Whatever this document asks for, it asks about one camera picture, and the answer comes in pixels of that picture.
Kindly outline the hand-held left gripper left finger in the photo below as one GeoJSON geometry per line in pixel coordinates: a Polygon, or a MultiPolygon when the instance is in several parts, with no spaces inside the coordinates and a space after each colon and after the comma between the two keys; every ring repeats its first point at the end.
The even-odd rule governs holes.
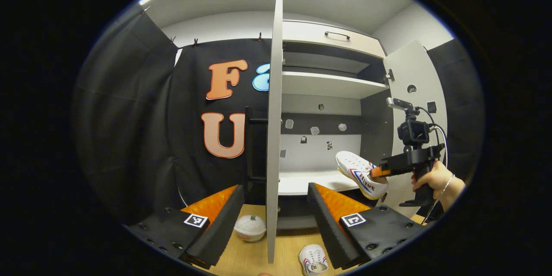
{"type": "Polygon", "coordinates": [[[166,207],[126,228],[151,247],[208,270],[219,262],[245,201],[234,185],[189,207],[166,207]]]}

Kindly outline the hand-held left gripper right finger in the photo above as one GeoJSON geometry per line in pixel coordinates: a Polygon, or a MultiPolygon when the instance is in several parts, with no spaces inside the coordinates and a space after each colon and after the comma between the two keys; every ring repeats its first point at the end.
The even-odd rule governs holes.
{"type": "Polygon", "coordinates": [[[425,229],[387,205],[368,207],[315,182],[308,185],[307,201],[336,269],[386,256],[425,229]]]}

